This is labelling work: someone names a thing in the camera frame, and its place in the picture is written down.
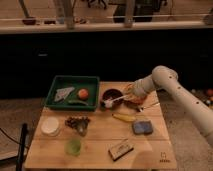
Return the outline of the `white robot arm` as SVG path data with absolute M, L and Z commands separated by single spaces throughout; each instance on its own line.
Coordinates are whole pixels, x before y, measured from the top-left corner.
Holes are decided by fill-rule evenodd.
M 156 66 L 150 75 L 134 81 L 127 92 L 144 98 L 158 89 L 167 91 L 184 108 L 200 134 L 213 148 L 213 110 L 178 82 L 178 74 L 173 69 Z

